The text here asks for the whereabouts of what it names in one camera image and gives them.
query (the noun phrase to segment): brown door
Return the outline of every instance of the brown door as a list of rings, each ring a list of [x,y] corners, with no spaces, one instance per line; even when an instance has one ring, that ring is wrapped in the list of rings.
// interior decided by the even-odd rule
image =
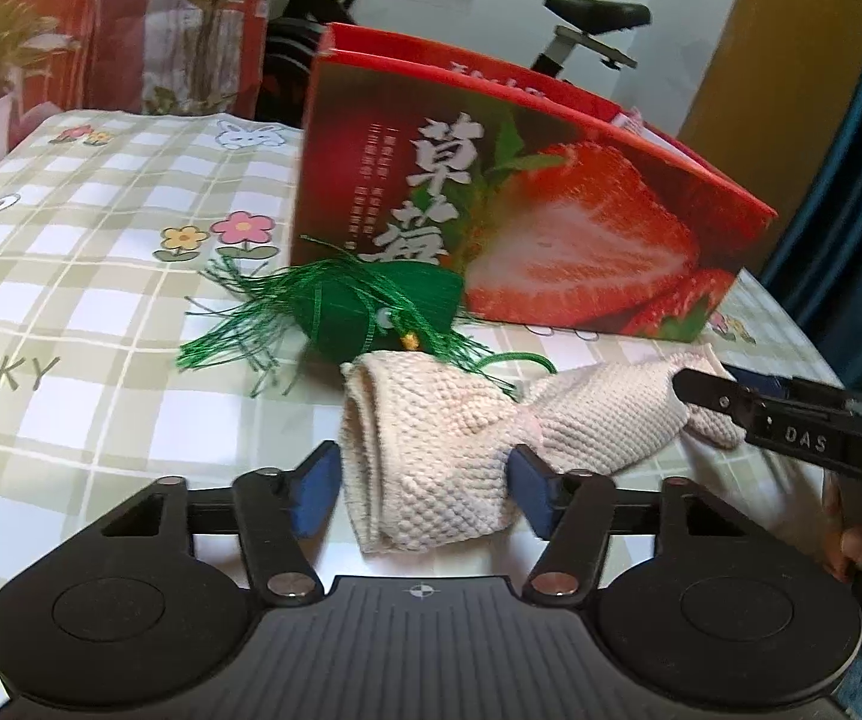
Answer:
[[[862,0],[735,0],[680,138],[778,211],[758,271],[801,204],[862,68]]]

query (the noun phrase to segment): checkered tablecloth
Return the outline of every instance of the checkered tablecloth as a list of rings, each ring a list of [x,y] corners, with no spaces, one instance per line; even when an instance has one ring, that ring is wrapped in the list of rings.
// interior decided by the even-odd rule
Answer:
[[[197,273],[216,247],[237,247],[245,266],[287,261],[300,133],[228,138],[234,127],[257,125],[74,112],[49,119],[0,163],[0,587],[158,476],[227,485],[252,467],[293,467],[335,437],[341,381],[333,365],[312,357],[282,392],[297,375],[298,333],[282,353],[282,386],[255,399],[245,365],[181,374],[173,366],[180,343],[213,322],[187,316],[185,298],[231,305]],[[274,222],[263,248],[211,230],[266,229],[263,218]],[[725,362],[836,381],[749,274],[714,324],[703,340]],[[672,346],[538,327],[466,329],[494,351],[539,352],[559,368],[634,362]],[[537,375],[516,364],[495,373]],[[681,437],[619,482],[656,488],[669,474],[695,478],[813,547],[816,469],[750,446],[722,453]],[[501,573],[520,581],[541,548],[521,523],[426,555],[365,560],[338,502],[316,565],[325,584],[338,573]],[[615,539],[607,576],[648,554],[647,538]],[[202,539],[199,555],[240,578],[232,538]]]

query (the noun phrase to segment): cardboard box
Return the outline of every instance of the cardboard box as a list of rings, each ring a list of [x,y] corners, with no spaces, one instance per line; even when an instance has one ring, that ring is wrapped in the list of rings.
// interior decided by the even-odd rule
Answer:
[[[360,26],[324,36],[305,129],[293,263],[329,256],[301,236],[434,262],[482,319],[691,341],[775,217],[610,100]]]

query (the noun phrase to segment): folded towel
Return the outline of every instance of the folded towel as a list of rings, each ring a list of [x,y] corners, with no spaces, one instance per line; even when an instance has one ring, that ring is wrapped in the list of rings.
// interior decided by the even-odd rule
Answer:
[[[581,367],[528,382],[514,400],[485,377],[420,352],[379,351],[343,367],[344,495],[362,552],[425,550],[506,528],[504,464],[525,443],[558,471],[610,474],[685,425],[725,448],[744,431],[681,403],[682,367],[727,372],[710,346],[637,365]]]

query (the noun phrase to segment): black circular cover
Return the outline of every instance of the black circular cover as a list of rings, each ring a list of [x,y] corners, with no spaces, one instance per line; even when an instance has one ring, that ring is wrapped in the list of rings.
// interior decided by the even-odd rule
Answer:
[[[843,584],[747,539],[659,555],[602,591],[597,630],[638,680],[685,703],[786,707],[830,688],[861,644]]]
[[[247,605],[228,576],[141,538],[113,541],[99,556],[55,551],[0,591],[8,690],[58,707],[143,704],[197,682],[242,641]]]

